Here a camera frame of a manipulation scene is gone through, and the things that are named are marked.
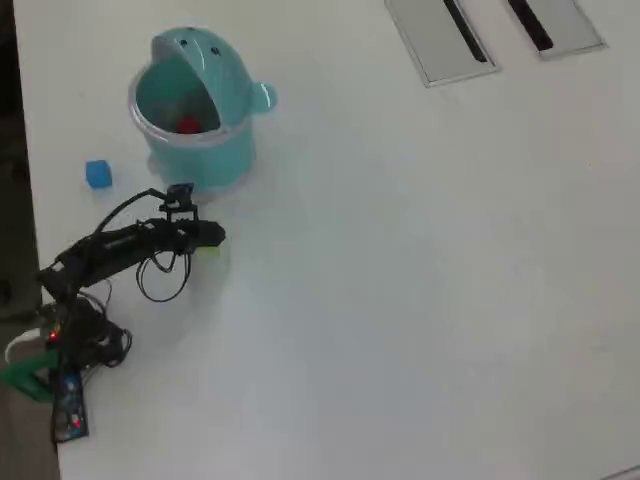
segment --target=container lid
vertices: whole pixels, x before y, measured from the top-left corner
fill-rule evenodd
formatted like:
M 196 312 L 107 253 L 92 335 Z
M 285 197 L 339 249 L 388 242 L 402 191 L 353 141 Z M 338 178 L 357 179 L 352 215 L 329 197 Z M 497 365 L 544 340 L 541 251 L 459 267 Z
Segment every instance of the container lid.
M 151 55 L 153 63 L 180 55 L 189 64 L 213 100 L 225 130 L 240 125 L 247 115 L 267 112 L 276 104 L 273 88 L 252 82 L 240 55 L 209 30 L 167 30 L 154 37 Z

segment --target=green object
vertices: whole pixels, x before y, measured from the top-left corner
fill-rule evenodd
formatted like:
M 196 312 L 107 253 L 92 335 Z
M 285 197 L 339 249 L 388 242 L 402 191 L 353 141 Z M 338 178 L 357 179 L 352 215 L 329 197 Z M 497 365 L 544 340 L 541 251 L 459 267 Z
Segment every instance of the green object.
M 11 363 L 0 373 L 7 385 L 21 391 L 36 402 L 52 403 L 53 394 L 49 385 L 36 375 L 43 368 L 58 367 L 58 350 L 47 350 L 41 355 Z

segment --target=floor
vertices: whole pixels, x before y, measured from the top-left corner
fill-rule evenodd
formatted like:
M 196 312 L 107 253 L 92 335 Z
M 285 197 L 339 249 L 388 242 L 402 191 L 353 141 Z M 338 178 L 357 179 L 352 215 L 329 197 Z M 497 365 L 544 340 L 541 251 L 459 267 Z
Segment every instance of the floor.
M 10 0 L 0 0 L 0 346 L 30 328 L 41 301 L 31 188 L 22 119 L 17 46 Z M 16 359 L 42 345 L 17 347 Z M 0 383 L 0 472 L 3 480 L 56 480 L 57 455 L 49 440 L 49 405 Z

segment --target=teal container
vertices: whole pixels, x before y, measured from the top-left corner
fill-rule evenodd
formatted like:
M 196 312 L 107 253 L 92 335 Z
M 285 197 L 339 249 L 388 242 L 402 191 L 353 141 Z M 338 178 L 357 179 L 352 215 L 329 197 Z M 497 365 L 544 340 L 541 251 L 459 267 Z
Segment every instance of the teal container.
M 234 184 L 255 156 L 251 116 L 275 107 L 275 90 L 253 82 L 238 53 L 208 30 L 164 32 L 151 53 L 129 88 L 129 111 L 154 170 L 168 184 L 190 182 L 200 192 Z M 198 133 L 181 130 L 185 121 Z

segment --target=black cable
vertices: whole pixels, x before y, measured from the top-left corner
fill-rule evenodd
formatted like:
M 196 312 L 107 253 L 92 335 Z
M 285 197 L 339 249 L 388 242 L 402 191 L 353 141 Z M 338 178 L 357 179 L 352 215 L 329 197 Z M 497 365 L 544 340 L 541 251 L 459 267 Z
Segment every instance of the black cable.
M 104 309 L 107 310 L 109 308 L 109 302 L 111 302 L 111 294 L 113 293 L 113 283 L 108 278 L 106 278 L 104 281 L 107 282 L 107 285 L 109 285 L 109 293 L 107 294 L 107 299 L 104 301 Z
M 159 198 L 160 200 L 165 200 L 167 198 L 167 196 L 164 193 L 156 190 L 155 188 L 149 188 L 149 189 L 145 190 L 144 192 L 140 192 L 140 193 L 135 194 L 133 197 L 129 198 L 128 200 L 125 200 L 120 205 L 118 205 L 116 208 L 114 208 L 111 211 L 111 213 L 109 213 L 109 215 L 104 217 L 104 220 L 102 220 L 102 222 L 100 222 L 98 224 L 96 229 L 91 234 L 91 237 L 93 238 L 94 235 L 97 235 L 98 233 L 102 232 L 104 230 L 104 228 L 107 226 L 107 224 L 111 220 L 113 220 L 122 210 L 124 210 L 129 205 L 137 202 L 138 200 L 140 200 L 140 199 L 142 199 L 144 197 L 156 197 L 156 198 Z
M 131 335 L 131 332 L 129 330 L 127 330 L 126 328 L 121 328 L 121 327 L 116 327 L 115 324 L 113 322 L 110 322 L 108 317 L 107 317 L 107 306 L 102 303 L 97 297 L 95 297 L 94 295 L 91 295 L 90 293 L 87 292 L 78 292 L 78 295 L 86 298 L 87 300 L 93 302 L 95 305 L 98 306 L 98 308 L 100 309 L 100 313 L 102 314 L 102 319 L 104 320 L 104 323 L 111 323 L 113 325 L 113 327 L 117 328 L 119 330 L 119 333 L 121 335 L 120 341 L 122 341 L 122 338 L 124 338 L 126 340 L 125 346 L 122 349 L 122 352 L 120 352 L 120 354 L 116 357 L 112 357 L 111 359 L 108 359 L 105 361 L 104 358 L 95 358 L 94 361 L 98 362 L 101 365 L 104 365 L 105 367 L 109 367 L 109 368 L 113 368 L 113 367 L 117 367 L 118 365 L 120 365 L 122 362 L 124 362 L 124 359 L 127 357 L 127 354 L 129 353 L 129 350 L 131 350 L 131 343 L 133 340 L 133 336 Z M 95 341 L 97 343 L 101 343 L 102 342 L 102 338 L 94 338 L 94 339 L 89 339 L 92 341 Z
M 156 255 L 158 253 L 160 252 L 155 252 L 153 255 L 145 258 L 143 261 L 141 261 L 138 264 L 138 268 L 136 269 L 136 283 L 138 284 L 138 288 L 140 289 L 140 292 L 142 293 L 142 295 L 144 295 L 144 297 L 147 300 L 150 300 L 154 303 L 166 303 L 166 302 L 170 302 L 171 300 L 176 298 L 178 295 L 180 295 L 184 290 L 184 287 L 187 285 L 187 282 L 189 281 L 189 277 L 191 276 L 191 254 L 189 253 L 184 254 L 184 278 L 182 279 L 182 283 L 180 284 L 180 287 L 178 288 L 176 293 L 174 293 L 173 295 L 167 298 L 153 298 L 147 293 L 147 290 L 144 286 L 144 274 L 147 270 L 147 267 L 149 266 L 149 263 L 153 262 L 156 265 L 156 267 L 158 267 L 158 269 L 163 273 L 171 273 L 173 271 L 173 266 L 174 266 L 175 257 L 176 257 L 176 254 L 174 253 L 170 263 L 171 268 L 167 270 L 166 267 L 163 267 L 157 261 Z
M 93 367 L 90 367 L 87 369 L 86 372 L 83 373 L 82 375 L 82 387 L 86 387 L 87 383 L 89 383 L 89 380 L 91 380 L 91 378 L 96 374 L 96 372 L 100 369 L 102 365 L 94 365 Z

